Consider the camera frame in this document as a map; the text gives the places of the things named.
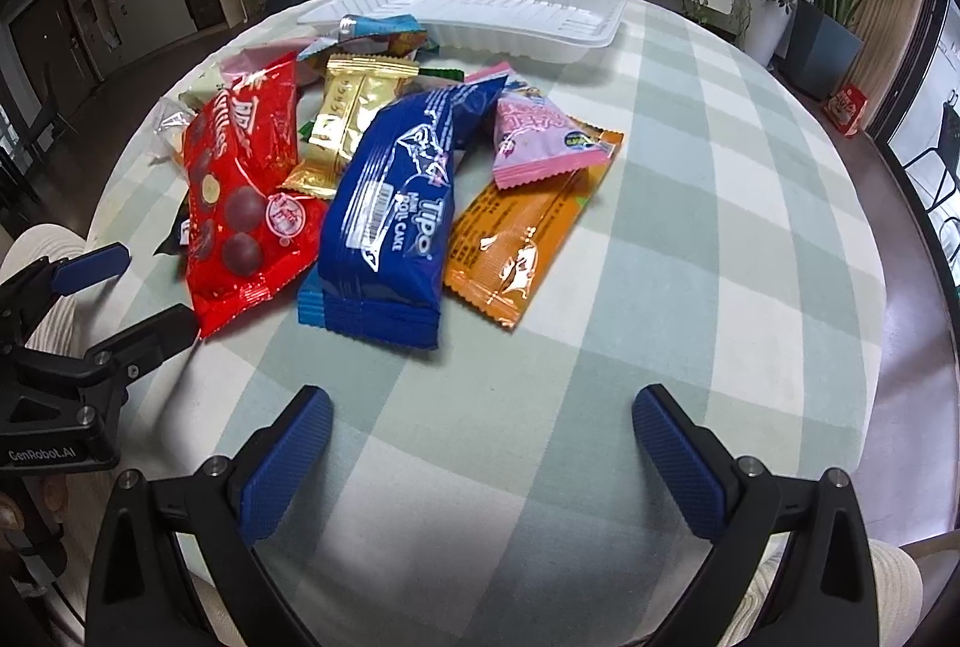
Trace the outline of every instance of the red snack package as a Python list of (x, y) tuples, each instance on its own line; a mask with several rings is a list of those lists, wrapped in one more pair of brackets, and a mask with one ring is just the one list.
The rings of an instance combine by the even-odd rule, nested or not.
[(186, 268), (200, 337), (269, 300), (317, 259), (326, 204), (277, 190), (296, 156), (294, 55), (238, 79), (187, 128)]
[(860, 117), (867, 107), (867, 95), (847, 84), (824, 103), (824, 113), (844, 137), (853, 137), (860, 129)]

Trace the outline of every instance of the black cable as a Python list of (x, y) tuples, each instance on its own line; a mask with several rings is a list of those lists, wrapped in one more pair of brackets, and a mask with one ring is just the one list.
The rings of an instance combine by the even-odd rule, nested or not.
[(56, 593), (56, 595), (59, 596), (59, 599), (61, 599), (61, 601), (64, 602), (64, 607), (67, 607), (70, 610), (71, 615), (73, 615), (74, 619), (78, 623), (80, 623), (80, 626), (83, 628), (86, 628), (86, 623), (83, 621), (83, 617), (80, 617), (80, 614), (77, 612), (77, 610), (74, 609), (73, 605), (66, 600), (66, 596), (64, 595), (64, 592), (61, 590), (61, 587), (56, 582), (54, 582), (51, 584), (51, 588), (54, 588), (54, 593)]

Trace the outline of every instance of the white plant pot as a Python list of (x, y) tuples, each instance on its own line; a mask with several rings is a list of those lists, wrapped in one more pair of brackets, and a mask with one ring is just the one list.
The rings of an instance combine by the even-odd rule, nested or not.
[(743, 52), (765, 68), (784, 36), (790, 16), (776, 1), (749, 1), (750, 25), (743, 33)]

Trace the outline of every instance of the tablecloth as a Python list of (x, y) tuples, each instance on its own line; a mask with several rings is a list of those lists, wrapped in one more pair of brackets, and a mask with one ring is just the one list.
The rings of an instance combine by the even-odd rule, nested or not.
[[(309, 34), (295, 22), (309, 7), (232, 47)], [(288, 287), (131, 387), (123, 465), (149, 476), (232, 454), (301, 384), (330, 393), (328, 453), (257, 545), (325, 645), (583, 647), (656, 626), (706, 547), (637, 450), (646, 384), (776, 473), (859, 459), (883, 275), (819, 123), (740, 51), (639, 0), (577, 64), (512, 61), (572, 116), (626, 134), (515, 332), (447, 298), (440, 349), (407, 354), (299, 326)], [(186, 185), (149, 145), (141, 127), (90, 229), (90, 247), (133, 254), (80, 299), (90, 340), (188, 302), (178, 260), (152, 255)], [(458, 209), (490, 157), (464, 162)]]

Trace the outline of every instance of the tray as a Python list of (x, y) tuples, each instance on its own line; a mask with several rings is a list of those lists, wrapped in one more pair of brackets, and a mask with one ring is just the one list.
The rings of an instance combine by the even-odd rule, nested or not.
[(336, 25), (349, 13), (411, 13), (441, 46), (569, 64), (609, 46), (627, 0), (331, 0), (297, 21)]

